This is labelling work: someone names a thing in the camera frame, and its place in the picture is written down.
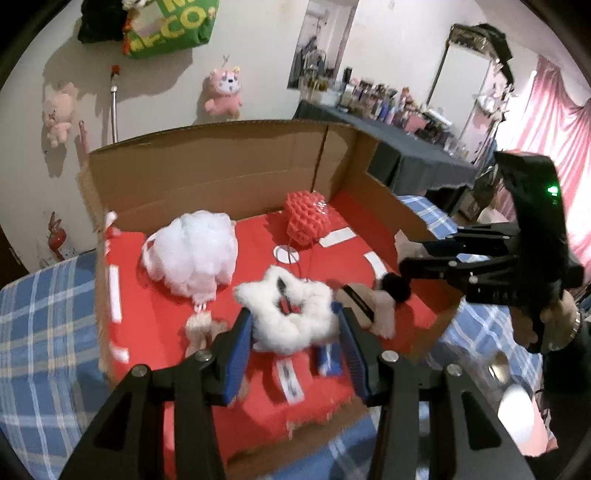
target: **black bag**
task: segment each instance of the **black bag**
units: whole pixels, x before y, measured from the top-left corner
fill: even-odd
[[[82,43],[122,41],[126,19],[121,0],[84,0],[78,40]]]

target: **white fur ring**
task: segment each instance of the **white fur ring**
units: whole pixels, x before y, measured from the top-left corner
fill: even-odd
[[[269,267],[260,282],[238,285],[234,296],[251,311],[253,337],[266,350],[291,355],[339,334],[330,287],[318,281],[303,281],[284,268]],[[282,296],[300,307],[300,313],[284,314],[279,307]]]

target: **metal pole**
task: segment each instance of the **metal pole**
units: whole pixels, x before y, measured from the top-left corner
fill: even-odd
[[[119,141],[119,134],[117,130],[117,78],[119,77],[120,68],[118,65],[111,67],[111,134],[113,143]]]

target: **red mesh sponge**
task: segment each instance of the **red mesh sponge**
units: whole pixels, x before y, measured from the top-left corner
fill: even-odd
[[[302,247],[316,243],[330,232],[329,210],[320,193],[288,193],[285,211],[289,218],[287,235]]]

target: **pink curtain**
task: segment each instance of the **pink curtain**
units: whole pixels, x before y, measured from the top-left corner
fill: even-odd
[[[591,278],[591,99],[573,102],[564,89],[560,69],[543,57],[520,125],[514,149],[550,157],[556,165],[566,213],[570,247]],[[505,189],[498,208],[514,219]]]

